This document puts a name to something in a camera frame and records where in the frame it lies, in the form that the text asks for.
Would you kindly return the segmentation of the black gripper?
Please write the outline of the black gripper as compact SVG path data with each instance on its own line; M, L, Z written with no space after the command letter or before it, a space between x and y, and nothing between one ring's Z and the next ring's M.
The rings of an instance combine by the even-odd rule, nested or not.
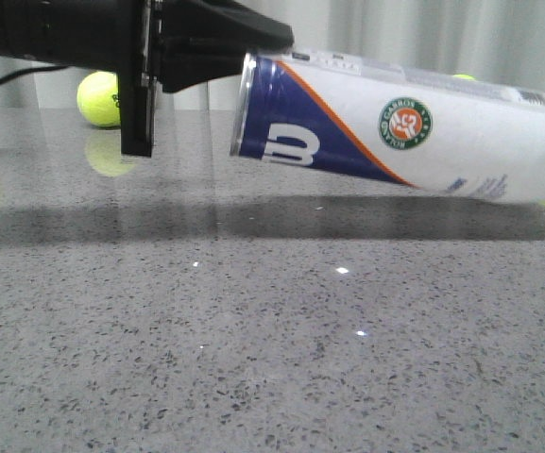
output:
M240 75L249 49L282 51L294 43L290 25L237 1L119 1L116 26L121 152L142 158L153 150L160 33L167 93Z

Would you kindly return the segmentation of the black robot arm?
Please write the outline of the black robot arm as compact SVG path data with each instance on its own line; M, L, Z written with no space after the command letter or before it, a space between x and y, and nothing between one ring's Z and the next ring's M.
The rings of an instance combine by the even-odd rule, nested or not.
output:
M250 51L284 52L289 25L236 1L0 1L0 56L110 71L121 151L148 157L155 92L241 73Z

